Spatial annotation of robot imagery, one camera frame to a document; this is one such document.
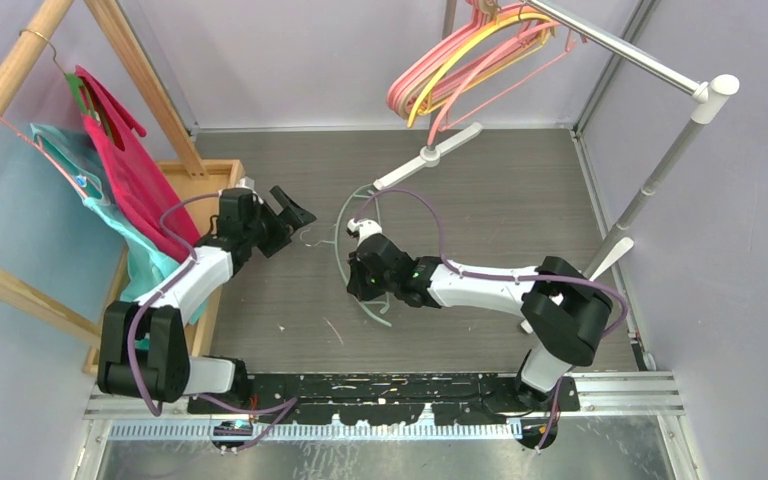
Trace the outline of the green wire hanger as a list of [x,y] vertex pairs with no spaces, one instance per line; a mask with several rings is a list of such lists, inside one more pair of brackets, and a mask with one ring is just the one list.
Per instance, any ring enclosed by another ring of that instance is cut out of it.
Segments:
[[[341,254],[341,238],[344,235],[344,227],[347,225],[347,222],[353,218],[353,215],[349,212],[349,208],[355,201],[372,200],[375,211],[375,220],[377,222],[381,222],[382,215],[380,203],[377,199],[374,199],[375,193],[376,189],[372,184],[361,185],[354,192],[352,192],[338,210],[336,220],[331,226],[331,234],[328,238],[309,242],[305,238],[305,235],[311,230],[311,228],[307,227],[300,232],[299,239],[305,247],[313,248],[320,245],[329,245],[333,249],[335,265],[337,267],[341,283],[344,287],[347,287],[349,284],[350,270],[346,259]],[[374,322],[387,328],[393,327],[393,324],[384,317],[384,315],[389,311],[391,307],[391,300],[388,294],[384,295],[383,300],[362,301],[356,300],[355,298],[353,298],[353,300],[368,319],[373,320]]]

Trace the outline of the thin pink wire hanger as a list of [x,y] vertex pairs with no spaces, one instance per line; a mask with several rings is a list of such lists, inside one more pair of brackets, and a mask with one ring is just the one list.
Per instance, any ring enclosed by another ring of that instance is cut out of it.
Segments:
[[[466,54],[479,46],[484,40],[504,29],[517,27],[518,31],[512,37],[503,41],[488,52],[461,67],[456,65]],[[452,108],[458,99],[480,84],[503,73],[505,70],[523,62],[543,50],[553,38],[559,27],[557,21],[538,13],[527,13],[520,18],[516,15],[504,17],[496,23],[488,23],[470,33],[463,41],[458,42],[449,53],[443,55],[435,64],[435,70],[426,76],[427,82],[417,93],[407,116],[407,123],[412,125],[417,117],[434,113],[435,119],[430,124],[426,146],[436,144],[438,134],[464,122],[493,102],[521,87],[541,72],[562,61],[578,45],[585,44],[587,39],[578,33],[567,33],[563,49],[554,58],[532,69],[518,81],[497,92],[472,110],[452,120],[449,118]]]

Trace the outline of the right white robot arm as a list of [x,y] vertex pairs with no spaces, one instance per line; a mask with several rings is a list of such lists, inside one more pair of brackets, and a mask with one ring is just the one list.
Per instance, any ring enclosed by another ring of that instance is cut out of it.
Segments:
[[612,314],[613,302],[560,257],[509,274],[490,267],[446,264],[440,257],[413,258],[376,233],[348,256],[347,291],[359,301],[391,294],[413,308],[472,307],[507,313],[538,339],[514,380],[518,403],[548,406],[560,378],[589,366]]

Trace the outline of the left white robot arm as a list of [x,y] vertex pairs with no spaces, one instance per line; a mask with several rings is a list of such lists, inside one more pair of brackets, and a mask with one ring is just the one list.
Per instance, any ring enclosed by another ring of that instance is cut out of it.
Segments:
[[218,212],[207,234],[183,244],[186,260],[137,299],[107,307],[96,373],[101,392],[140,398],[153,414],[184,396],[215,401],[229,413],[248,406],[252,386],[244,361],[192,355],[185,326],[254,251],[271,257],[316,221],[281,187],[270,193],[279,211],[246,185],[209,194]]

